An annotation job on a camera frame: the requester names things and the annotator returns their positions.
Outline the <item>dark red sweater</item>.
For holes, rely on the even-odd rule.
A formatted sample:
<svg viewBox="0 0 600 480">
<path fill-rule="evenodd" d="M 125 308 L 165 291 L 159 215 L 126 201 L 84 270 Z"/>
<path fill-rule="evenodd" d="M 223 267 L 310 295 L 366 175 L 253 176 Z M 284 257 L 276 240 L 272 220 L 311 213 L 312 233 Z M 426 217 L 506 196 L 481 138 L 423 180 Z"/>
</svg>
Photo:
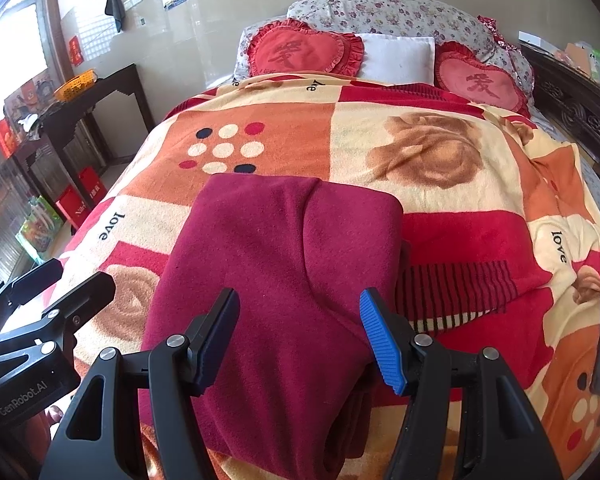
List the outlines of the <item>dark red sweater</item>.
<svg viewBox="0 0 600 480">
<path fill-rule="evenodd" d="M 213 386 L 193 403 L 204 443 L 286 479 L 333 479 L 364 451 L 373 352 L 361 292 L 391 300 L 403 209 L 392 195 L 317 178 L 216 174 L 166 262 L 143 346 L 238 293 Z"/>
</svg>

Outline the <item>green colourful box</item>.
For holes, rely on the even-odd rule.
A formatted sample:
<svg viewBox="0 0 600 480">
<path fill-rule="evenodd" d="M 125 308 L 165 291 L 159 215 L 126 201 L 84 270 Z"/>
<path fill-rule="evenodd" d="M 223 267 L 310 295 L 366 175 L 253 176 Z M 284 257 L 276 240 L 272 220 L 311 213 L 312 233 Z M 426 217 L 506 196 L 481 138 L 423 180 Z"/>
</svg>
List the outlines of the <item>green colourful box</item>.
<svg viewBox="0 0 600 480">
<path fill-rule="evenodd" d="M 16 240 L 35 263 L 41 264 L 50 258 L 50 251 L 63 225 L 64 220 L 43 196 L 31 197 Z"/>
</svg>

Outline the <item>red gift bag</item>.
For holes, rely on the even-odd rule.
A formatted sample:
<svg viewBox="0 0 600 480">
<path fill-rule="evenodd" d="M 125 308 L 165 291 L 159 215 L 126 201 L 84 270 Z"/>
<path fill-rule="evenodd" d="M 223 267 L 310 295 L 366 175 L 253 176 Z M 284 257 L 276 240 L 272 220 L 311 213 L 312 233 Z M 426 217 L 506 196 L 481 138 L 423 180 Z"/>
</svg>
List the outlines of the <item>red gift bag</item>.
<svg viewBox="0 0 600 480">
<path fill-rule="evenodd" d="M 60 193 L 56 200 L 56 206 L 75 230 L 82 226 L 91 213 L 91 208 L 84 203 L 79 193 L 71 185 Z"/>
<path fill-rule="evenodd" d="M 106 186 L 91 166 L 87 166 L 79 172 L 79 179 L 95 205 L 99 204 L 105 198 L 107 194 Z"/>
</svg>

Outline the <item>orange red patterned blanket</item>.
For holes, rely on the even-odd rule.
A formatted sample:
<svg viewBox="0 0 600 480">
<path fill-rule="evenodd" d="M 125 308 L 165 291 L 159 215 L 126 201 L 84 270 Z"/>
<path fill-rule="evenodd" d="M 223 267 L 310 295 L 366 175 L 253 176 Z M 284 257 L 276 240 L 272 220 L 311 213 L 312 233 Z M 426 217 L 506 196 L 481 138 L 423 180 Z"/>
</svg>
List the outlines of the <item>orange red patterned blanket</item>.
<svg viewBox="0 0 600 480">
<path fill-rule="evenodd" d="M 82 327 L 76 367 L 143 346 L 152 300 L 197 195 L 216 174 L 317 178 L 403 209 L 386 305 L 446 348 L 493 347 L 538 413 L 565 477 L 600 446 L 600 210 L 576 147 L 529 118 L 428 86 L 276 74 L 208 90 L 148 134 L 68 244 L 61 296 L 96 271 L 112 303 Z M 370 366 L 363 453 L 334 479 L 379 479 L 406 402 Z M 283 478 L 208 448 L 223 479 Z"/>
</svg>

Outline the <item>red box on table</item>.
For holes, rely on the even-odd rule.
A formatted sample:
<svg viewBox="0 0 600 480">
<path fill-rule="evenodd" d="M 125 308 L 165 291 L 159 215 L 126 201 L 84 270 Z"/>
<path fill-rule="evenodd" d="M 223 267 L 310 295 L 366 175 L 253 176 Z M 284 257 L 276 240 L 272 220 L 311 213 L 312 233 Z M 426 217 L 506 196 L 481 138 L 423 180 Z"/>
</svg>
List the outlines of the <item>red box on table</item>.
<svg viewBox="0 0 600 480">
<path fill-rule="evenodd" d="M 0 119 L 0 150 L 2 155 L 9 159 L 17 151 L 20 142 L 14 130 L 10 128 L 6 118 Z"/>
</svg>

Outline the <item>dark hanging cloth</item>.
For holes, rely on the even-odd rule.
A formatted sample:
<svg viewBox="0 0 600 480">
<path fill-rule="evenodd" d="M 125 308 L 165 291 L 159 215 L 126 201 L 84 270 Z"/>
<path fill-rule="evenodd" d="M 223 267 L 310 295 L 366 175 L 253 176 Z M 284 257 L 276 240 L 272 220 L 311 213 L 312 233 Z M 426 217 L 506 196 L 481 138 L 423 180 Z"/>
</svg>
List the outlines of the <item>dark hanging cloth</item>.
<svg viewBox="0 0 600 480">
<path fill-rule="evenodd" d="M 122 32 L 125 20 L 125 8 L 122 0 L 106 0 L 105 14 L 114 19 L 117 32 Z"/>
</svg>

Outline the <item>left red heart pillow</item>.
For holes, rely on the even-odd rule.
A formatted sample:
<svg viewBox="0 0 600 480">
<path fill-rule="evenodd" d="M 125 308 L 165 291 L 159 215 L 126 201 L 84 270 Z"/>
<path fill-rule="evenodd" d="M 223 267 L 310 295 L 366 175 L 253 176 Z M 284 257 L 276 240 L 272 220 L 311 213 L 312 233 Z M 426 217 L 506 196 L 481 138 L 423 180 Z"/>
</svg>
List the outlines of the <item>left red heart pillow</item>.
<svg viewBox="0 0 600 480">
<path fill-rule="evenodd" d="M 260 27 L 246 49 L 250 76 L 294 72 L 356 76 L 364 53 L 361 37 L 323 32 L 294 18 Z"/>
</svg>

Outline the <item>red heart pillow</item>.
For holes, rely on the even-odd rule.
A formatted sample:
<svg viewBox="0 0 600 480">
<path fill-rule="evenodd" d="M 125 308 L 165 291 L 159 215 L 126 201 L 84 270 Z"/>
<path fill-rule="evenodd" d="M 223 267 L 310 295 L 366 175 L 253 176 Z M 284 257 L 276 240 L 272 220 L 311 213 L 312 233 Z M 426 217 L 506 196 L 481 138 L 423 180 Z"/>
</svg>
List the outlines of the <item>red heart pillow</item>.
<svg viewBox="0 0 600 480">
<path fill-rule="evenodd" d="M 473 50 L 449 41 L 436 47 L 434 81 L 445 91 L 529 118 L 528 98 L 498 66 L 480 62 Z"/>
<path fill-rule="evenodd" d="M 246 49 L 250 76 L 294 72 L 356 76 L 364 53 L 361 37 L 323 32 L 294 18 L 260 27 Z"/>
</svg>

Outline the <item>right red heart pillow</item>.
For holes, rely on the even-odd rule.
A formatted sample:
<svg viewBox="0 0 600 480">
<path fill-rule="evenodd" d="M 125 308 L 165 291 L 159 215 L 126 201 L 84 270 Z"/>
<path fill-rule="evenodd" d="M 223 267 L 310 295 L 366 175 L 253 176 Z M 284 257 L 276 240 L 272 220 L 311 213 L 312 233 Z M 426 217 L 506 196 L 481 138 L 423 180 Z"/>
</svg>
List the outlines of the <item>right red heart pillow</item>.
<svg viewBox="0 0 600 480">
<path fill-rule="evenodd" d="M 473 50 L 449 41 L 436 47 L 434 81 L 445 91 L 529 118 L 528 98 L 498 66 L 480 62 Z"/>
</svg>

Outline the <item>white pillow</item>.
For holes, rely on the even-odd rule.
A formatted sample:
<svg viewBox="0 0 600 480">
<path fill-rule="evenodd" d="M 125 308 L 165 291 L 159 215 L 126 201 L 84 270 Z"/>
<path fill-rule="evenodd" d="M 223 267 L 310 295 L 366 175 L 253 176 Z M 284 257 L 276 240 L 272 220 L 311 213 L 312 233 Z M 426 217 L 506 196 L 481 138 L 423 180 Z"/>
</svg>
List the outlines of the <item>white pillow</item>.
<svg viewBox="0 0 600 480">
<path fill-rule="evenodd" d="M 361 34 L 360 38 L 364 58 L 358 78 L 383 84 L 434 83 L 434 38 L 383 34 Z"/>
</svg>

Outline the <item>floral folded quilt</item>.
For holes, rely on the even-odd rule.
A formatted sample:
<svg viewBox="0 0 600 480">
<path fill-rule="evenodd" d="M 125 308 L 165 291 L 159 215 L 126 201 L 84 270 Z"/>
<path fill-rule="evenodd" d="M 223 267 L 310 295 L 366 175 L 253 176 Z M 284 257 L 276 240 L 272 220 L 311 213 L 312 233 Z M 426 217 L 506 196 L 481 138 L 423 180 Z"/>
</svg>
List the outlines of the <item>floral folded quilt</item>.
<svg viewBox="0 0 600 480">
<path fill-rule="evenodd" d="M 284 15 L 247 26 L 240 36 L 233 78 L 249 77 L 247 49 L 260 28 L 285 18 L 326 32 L 431 37 L 437 44 L 464 44 L 480 62 L 512 76 L 527 98 L 534 89 L 533 70 L 518 47 L 498 30 L 498 22 L 473 16 L 439 0 L 299 0 Z"/>
</svg>

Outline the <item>red wall sticker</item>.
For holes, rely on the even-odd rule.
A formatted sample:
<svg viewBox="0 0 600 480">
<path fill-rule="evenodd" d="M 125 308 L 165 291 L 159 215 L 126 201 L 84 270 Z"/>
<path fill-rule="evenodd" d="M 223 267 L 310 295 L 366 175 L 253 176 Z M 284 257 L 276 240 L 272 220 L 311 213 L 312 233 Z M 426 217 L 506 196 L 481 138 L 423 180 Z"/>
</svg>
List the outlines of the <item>red wall sticker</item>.
<svg viewBox="0 0 600 480">
<path fill-rule="evenodd" d="M 84 62 L 79 38 L 73 36 L 68 41 L 68 55 L 73 66 L 80 66 Z"/>
</svg>

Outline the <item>dark carved wooden bed frame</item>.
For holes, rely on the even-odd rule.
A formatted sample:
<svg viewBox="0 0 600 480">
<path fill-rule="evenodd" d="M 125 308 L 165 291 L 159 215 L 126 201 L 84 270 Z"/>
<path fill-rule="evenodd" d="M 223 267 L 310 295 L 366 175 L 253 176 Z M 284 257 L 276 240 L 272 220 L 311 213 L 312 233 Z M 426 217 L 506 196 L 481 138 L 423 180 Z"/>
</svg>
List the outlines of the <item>dark carved wooden bed frame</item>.
<svg viewBox="0 0 600 480">
<path fill-rule="evenodd" d="M 576 140 L 600 178 L 600 86 L 532 44 L 520 50 L 533 68 L 535 106 Z"/>
</svg>

